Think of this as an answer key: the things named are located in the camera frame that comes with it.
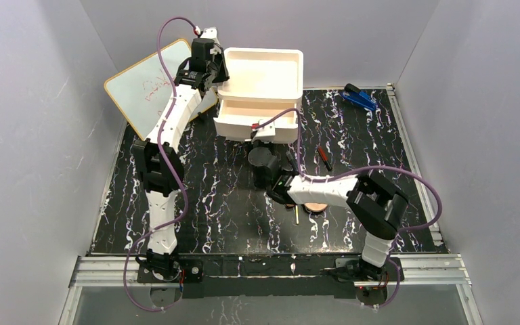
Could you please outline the blue black stapler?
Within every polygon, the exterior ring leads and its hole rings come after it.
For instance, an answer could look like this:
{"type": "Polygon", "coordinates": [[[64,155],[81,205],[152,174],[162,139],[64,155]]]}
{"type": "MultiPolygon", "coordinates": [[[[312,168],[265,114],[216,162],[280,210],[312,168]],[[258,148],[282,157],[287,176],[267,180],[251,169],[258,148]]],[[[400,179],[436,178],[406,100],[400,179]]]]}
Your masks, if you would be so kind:
{"type": "Polygon", "coordinates": [[[366,92],[351,83],[346,84],[339,94],[344,100],[369,111],[373,112],[377,109],[376,102],[366,92]]]}

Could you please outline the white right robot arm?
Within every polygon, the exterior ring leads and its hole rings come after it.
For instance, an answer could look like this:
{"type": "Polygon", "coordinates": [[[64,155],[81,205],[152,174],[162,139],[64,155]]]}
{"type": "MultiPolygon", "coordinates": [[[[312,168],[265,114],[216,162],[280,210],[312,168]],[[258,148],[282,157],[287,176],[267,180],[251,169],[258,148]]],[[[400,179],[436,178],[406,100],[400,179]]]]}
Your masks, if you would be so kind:
{"type": "Polygon", "coordinates": [[[255,186],[277,203],[317,203],[350,209],[366,231],[359,269],[372,275],[382,270],[409,205],[408,197],[383,174],[371,170],[338,179],[301,176],[262,146],[249,152],[248,162],[255,186]]]}

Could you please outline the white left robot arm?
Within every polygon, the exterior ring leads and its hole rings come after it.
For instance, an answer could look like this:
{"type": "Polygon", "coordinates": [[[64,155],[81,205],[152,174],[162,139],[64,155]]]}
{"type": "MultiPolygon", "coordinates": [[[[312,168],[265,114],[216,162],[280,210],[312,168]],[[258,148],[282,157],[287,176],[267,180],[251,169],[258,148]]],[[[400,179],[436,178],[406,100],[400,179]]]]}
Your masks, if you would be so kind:
{"type": "Polygon", "coordinates": [[[223,48],[215,37],[193,39],[191,54],[181,62],[177,74],[164,70],[171,86],[169,103],[156,126],[143,140],[133,144],[133,155],[149,205],[150,231],[144,258],[136,261],[144,268],[170,278],[180,272],[175,256],[177,239],[174,225],[187,208],[177,214],[175,201],[181,194],[189,203],[183,184],[184,166],[178,145],[188,123],[200,115],[203,97],[215,83],[229,79],[223,48]]]}

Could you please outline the yellow framed whiteboard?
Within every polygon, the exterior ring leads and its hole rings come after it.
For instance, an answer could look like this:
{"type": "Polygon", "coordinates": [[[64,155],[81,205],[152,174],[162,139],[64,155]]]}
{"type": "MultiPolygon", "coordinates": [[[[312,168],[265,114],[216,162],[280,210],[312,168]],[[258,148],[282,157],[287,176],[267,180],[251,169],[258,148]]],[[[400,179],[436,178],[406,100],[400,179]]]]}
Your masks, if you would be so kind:
{"type": "MultiPolygon", "coordinates": [[[[178,39],[164,46],[161,54],[174,77],[178,66],[190,56],[190,45],[185,39],[178,39]]],[[[110,77],[104,83],[106,93],[142,139],[150,134],[168,108],[171,88],[156,53],[110,77]]],[[[212,88],[203,97],[197,111],[205,112],[217,102],[217,93],[212,88]]]]}

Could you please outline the aluminium frame rail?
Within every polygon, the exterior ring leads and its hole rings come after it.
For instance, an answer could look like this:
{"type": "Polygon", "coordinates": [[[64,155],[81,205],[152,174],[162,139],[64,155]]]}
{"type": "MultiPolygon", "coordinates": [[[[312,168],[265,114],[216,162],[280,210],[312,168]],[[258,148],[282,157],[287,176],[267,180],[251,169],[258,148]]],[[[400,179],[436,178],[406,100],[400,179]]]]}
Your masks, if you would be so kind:
{"type": "MultiPolygon", "coordinates": [[[[180,263],[186,271],[185,282],[242,279],[320,279],[323,269],[339,267],[344,261],[357,259],[356,254],[276,254],[276,255],[182,255],[180,263]]],[[[402,284],[471,284],[467,268],[459,254],[394,254],[402,284]]],[[[134,260],[124,256],[80,257],[75,265],[72,286],[175,286],[156,279],[134,260]]]]}

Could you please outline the white plastic drawer organizer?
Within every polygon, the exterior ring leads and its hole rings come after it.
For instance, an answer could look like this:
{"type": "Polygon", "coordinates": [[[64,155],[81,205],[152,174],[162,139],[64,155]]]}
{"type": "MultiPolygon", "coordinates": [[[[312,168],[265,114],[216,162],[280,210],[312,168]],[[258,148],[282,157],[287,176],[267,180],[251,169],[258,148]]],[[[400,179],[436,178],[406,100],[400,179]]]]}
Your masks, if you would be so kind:
{"type": "Polygon", "coordinates": [[[303,52],[298,49],[229,47],[229,79],[217,87],[225,100],[295,103],[303,93],[303,52]]]}

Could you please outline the white organizer drawer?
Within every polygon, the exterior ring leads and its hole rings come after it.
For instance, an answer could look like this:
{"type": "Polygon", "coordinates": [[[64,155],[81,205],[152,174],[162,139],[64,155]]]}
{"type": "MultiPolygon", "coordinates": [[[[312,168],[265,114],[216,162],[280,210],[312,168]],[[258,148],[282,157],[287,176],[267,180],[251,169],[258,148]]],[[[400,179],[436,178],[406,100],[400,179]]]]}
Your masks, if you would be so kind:
{"type": "Polygon", "coordinates": [[[289,110],[271,123],[276,128],[273,143],[291,144],[297,140],[297,108],[296,104],[285,102],[221,100],[218,116],[213,120],[219,136],[227,140],[245,142],[252,140],[255,125],[263,124],[282,111],[289,110]]]}

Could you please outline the dark double-ended makeup stick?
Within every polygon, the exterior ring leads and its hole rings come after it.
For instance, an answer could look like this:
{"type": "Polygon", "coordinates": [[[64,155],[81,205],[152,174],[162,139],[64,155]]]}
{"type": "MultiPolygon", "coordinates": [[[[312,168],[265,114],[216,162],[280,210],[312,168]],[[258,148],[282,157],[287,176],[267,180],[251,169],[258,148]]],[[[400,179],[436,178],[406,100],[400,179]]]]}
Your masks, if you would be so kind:
{"type": "Polygon", "coordinates": [[[286,159],[290,165],[291,171],[295,174],[299,174],[298,164],[296,162],[295,156],[292,152],[286,152],[286,159]]]}

